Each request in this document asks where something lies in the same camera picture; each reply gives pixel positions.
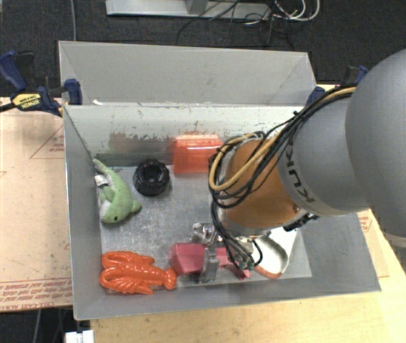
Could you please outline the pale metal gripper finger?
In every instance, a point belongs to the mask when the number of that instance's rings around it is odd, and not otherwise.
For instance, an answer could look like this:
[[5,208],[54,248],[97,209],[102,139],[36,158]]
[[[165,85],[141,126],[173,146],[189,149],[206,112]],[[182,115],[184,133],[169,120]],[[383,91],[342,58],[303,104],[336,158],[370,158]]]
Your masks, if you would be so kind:
[[222,237],[212,223],[194,223],[192,225],[192,242],[197,244],[219,244]]
[[219,268],[219,259],[217,258],[216,250],[207,247],[204,250],[202,269],[199,274],[199,283],[214,281],[217,277],[218,268]]

